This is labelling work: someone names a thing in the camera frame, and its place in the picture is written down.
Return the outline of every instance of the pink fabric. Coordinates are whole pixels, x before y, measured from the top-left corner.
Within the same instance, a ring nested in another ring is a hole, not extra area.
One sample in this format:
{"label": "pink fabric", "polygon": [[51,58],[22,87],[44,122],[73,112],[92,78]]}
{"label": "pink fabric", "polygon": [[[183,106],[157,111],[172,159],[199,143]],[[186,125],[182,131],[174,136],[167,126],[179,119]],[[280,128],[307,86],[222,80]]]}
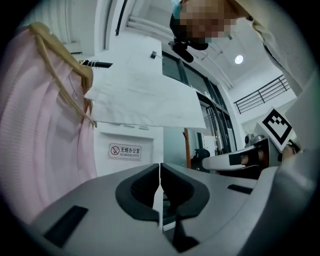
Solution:
{"label": "pink fabric", "polygon": [[[47,50],[60,80],[83,108],[81,77]],[[59,96],[59,88],[25,29],[10,42],[0,70],[0,184],[26,223],[97,176],[93,127]]]}

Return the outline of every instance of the white paper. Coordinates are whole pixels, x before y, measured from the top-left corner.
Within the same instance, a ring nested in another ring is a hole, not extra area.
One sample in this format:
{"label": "white paper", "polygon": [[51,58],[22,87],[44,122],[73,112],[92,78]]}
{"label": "white paper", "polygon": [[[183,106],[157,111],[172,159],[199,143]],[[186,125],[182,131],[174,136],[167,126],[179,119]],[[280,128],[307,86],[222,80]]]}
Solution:
{"label": "white paper", "polygon": [[206,128],[196,91],[157,73],[125,67],[106,72],[85,95],[97,122],[156,127]]}

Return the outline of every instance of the gray machine surface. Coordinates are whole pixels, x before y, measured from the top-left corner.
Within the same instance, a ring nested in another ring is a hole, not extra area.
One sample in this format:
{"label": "gray machine surface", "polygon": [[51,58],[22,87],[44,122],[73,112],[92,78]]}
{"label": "gray machine surface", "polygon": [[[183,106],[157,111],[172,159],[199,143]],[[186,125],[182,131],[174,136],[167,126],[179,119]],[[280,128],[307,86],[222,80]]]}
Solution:
{"label": "gray machine surface", "polygon": [[98,177],[80,185],[59,199],[32,223],[44,234],[72,206],[88,208],[65,246],[75,256],[175,255],[175,248],[152,221],[135,220],[118,205],[116,188],[121,181],[150,165]]}
{"label": "gray machine surface", "polygon": [[[177,171],[184,173],[205,184],[210,192],[210,200],[202,212],[195,218],[182,221],[186,234],[192,235],[199,242],[221,232],[223,228],[238,214],[244,218],[239,220],[245,223],[247,231],[254,227],[261,215],[268,198],[276,167],[265,169],[259,180],[227,177],[186,169],[175,164],[168,164]],[[228,189],[229,185],[238,185],[253,189],[252,193],[245,194]]]}
{"label": "gray machine surface", "polygon": [[[159,231],[156,222],[133,219],[116,200],[117,186],[150,166],[135,167],[85,182],[45,209],[32,223],[32,230],[45,234],[72,206],[80,206],[87,208],[88,212],[61,253],[77,256],[177,255],[177,250]],[[265,169],[256,181],[199,172],[174,164],[168,166],[205,184],[210,193],[202,212],[181,222],[185,233],[199,242],[182,254],[213,255],[211,249],[205,252],[202,248],[214,246],[214,255],[236,255],[263,212],[276,168]],[[253,191],[251,194],[241,193],[228,189],[229,185]]]}

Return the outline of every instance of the black slot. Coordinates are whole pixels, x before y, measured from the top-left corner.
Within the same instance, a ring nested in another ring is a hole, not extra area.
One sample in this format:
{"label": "black slot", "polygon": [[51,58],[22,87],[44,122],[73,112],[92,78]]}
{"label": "black slot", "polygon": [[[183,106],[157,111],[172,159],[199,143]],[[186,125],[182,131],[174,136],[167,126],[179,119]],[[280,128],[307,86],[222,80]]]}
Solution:
{"label": "black slot", "polygon": [[254,190],[253,188],[250,188],[250,187],[239,186],[239,185],[235,185],[235,184],[229,185],[228,189],[233,190],[233,191],[237,191],[240,193],[244,193],[247,195],[250,195],[251,192]]}
{"label": "black slot", "polygon": [[87,212],[87,208],[73,206],[44,234],[44,237],[62,248]]}

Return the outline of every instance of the black rubber grip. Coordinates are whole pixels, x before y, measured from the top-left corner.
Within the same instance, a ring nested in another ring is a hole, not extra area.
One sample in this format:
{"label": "black rubber grip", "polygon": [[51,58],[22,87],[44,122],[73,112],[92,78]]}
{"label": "black rubber grip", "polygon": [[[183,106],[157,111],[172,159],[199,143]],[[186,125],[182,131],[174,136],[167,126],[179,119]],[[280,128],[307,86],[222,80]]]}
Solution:
{"label": "black rubber grip", "polygon": [[62,248],[87,212],[87,208],[73,206],[44,234],[44,237]]}
{"label": "black rubber grip", "polygon": [[159,222],[159,213],[152,209],[159,187],[159,164],[123,180],[115,190],[119,206],[132,218]]}
{"label": "black rubber grip", "polygon": [[177,220],[198,216],[209,201],[207,186],[165,163],[161,164],[160,173],[161,186],[176,208]]}

